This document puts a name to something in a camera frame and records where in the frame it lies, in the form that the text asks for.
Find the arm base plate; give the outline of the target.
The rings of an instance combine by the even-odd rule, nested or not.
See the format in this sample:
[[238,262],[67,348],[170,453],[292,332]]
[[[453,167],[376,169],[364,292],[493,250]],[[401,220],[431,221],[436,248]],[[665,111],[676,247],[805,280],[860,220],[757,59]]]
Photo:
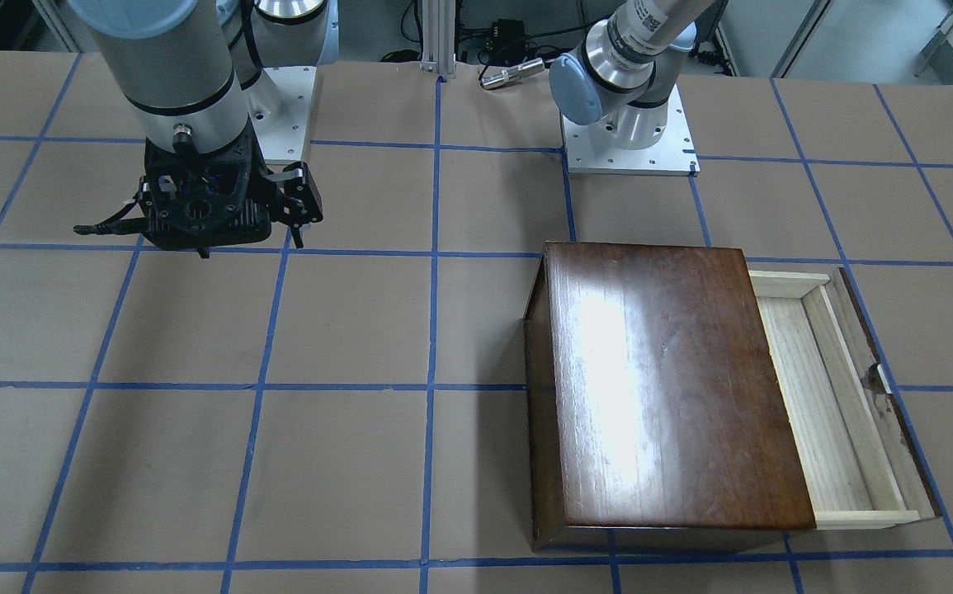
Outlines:
[[306,161],[317,81],[314,65],[266,68],[243,91],[262,156],[269,164]]
[[695,176],[701,172],[679,87],[656,108],[623,106],[591,125],[560,116],[570,172]]

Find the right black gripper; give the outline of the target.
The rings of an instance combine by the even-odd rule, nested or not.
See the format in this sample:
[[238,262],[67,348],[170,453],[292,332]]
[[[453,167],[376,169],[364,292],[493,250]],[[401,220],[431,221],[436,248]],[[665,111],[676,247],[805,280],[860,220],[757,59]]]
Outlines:
[[313,173],[306,162],[296,161],[283,172],[258,174],[257,203],[268,211],[273,222],[286,225],[292,233],[294,249],[303,249],[303,227],[323,222],[323,202]]

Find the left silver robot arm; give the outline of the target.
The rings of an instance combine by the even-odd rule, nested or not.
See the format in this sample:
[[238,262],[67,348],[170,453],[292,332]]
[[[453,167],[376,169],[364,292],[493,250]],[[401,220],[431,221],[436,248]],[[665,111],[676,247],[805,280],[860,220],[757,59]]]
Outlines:
[[[626,1],[611,16],[589,24],[585,41],[577,49],[560,56],[550,70],[550,86],[553,99],[562,112],[563,124],[578,125],[579,128],[594,127],[600,129],[598,121],[604,118],[616,118],[628,106],[637,106],[638,99],[649,93],[653,83],[668,75],[665,52],[679,50],[687,54],[687,29],[695,29],[691,20],[697,10],[703,10],[710,1]],[[790,118],[781,90],[775,80],[769,80],[776,97],[783,120],[786,121],[790,136],[795,144],[798,158],[796,163],[804,166],[809,184],[813,187],[819,207],[822,208],[824,221],[836,248],[845,256],[834,222],[831,221],[828,207],[824,203],[822,192],[816,186],[812,164],[852,165],[869,167],[902,167],[913,169],[936,207],[941,222],[953,241],[953,225],[948,218],[940,196],[930,184],[927,170],[940,168],[953,170],[953,164],[935,164],[921,162],[915,155],[913,144],[909,143],[896,113],[887,102],[883,90],[872,84],[872,90],[883,112],[891,121],[899,142],[903,145],[907,161],[872,162],[861,159],[811,159],[801,147],[794,121]]]

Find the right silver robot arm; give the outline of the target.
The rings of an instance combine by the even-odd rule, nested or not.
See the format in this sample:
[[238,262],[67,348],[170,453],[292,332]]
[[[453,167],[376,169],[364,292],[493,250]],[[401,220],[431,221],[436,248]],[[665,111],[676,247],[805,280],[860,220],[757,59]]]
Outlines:
[[163,251],[296,248],[324,219],[303,161],[319,65],[339,52],[333,1],[73,1],[145,135],[135,195],[75,233]]

